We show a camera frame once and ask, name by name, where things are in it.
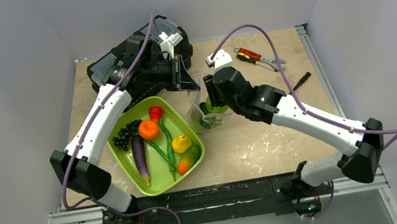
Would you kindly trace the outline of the clear zip top bag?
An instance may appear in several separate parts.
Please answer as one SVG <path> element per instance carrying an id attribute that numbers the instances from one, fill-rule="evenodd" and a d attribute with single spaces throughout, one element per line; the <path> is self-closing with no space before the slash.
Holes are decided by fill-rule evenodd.
<path id="1" fill-rule="evenodd" d="M 203 77 L 206 73 L 193 74 L 194 80 L 200 85 L 199 91 L 187 93 L 190 108 L 186 114 L 186 122 L 197 133 L 214 129 L 226 123 L 233 111 L 227 106 L 213 107 Z"/>

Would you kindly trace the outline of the toy bok choy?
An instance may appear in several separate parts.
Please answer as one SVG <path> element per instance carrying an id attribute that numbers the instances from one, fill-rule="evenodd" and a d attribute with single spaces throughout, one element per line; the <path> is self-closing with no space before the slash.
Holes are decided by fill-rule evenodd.
<path id="1" fill-rule="evenodd" d="M 214 129 L 228 120 L 230 109 L 227 106 L 211 107 L 209 102 L 201 102 L 189 110 L 189 123 L 195 132 Z"/>

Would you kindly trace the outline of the toy green chili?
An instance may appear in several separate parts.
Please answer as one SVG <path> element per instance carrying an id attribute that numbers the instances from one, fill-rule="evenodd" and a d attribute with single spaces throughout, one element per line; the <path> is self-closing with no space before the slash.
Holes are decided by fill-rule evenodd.
<path id="1" fill-rule="evenodd" d="M 164 133 L 166 138 L 166 150 L 165 150 L 166 152 L 163 152 L 162 149 L 153 141 L 147 140 L 146 143 L 154 150 L 156 150 L 158 154 L 167 161 L 169 166 L 169 171 L 172 174 L 173 180 L 177 181 L 177 167 L 175 165 L 175 154 L 171 146 L 172 135 L 170 131 L 165 127 L 164 120 L 162 117 L 160 118 L 157 124 L 159 126 L 159 129 Z"/>

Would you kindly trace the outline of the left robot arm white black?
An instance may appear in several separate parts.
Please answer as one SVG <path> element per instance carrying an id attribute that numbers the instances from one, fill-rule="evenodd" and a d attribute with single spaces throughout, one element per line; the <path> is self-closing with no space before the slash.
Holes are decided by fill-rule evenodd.
<path id="1" fill-rule="evenodd" d="M 100 157 L 119 117 L 150 89 L 200 89 L 186 70 L 191 55 L 192 47 L 182 31 L 161 32 L 156 37 L 136 34 L 92 65 L 103 67 L 101 76 L 93 80 L 97 99 L 73 140 L 50 157 L 66 209 L 75 208 L 67 202 L 67 191 L 73 190 L 114 209 L 123 224 L 138 219 L 132 195 L 112 183 L 109 172 L 99 167 Z"/>

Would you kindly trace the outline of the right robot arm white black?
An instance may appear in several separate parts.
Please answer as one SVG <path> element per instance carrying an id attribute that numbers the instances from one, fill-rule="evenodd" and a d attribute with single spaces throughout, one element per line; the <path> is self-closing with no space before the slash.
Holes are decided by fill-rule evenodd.
<path id="1" fill-rule="evenodd" d="M 236 114 L 254 122 L 263 122 L 297 130 L 336 149 L 324 159 L 298 165 L 293 189 L 308 195 L 326 181 L 349 178 L 361 183 L 374 181 L 383 150 L 383 136 L 364 130 L 381 130 L 382 123 L 342 118 L 325 111 L 310 113 L 309 105 L 298 105 L 293 94 L 270 85 L 252 86 L 234 67 L 219 69 L 203 77 L 212 105 L 227 105 Z"/>

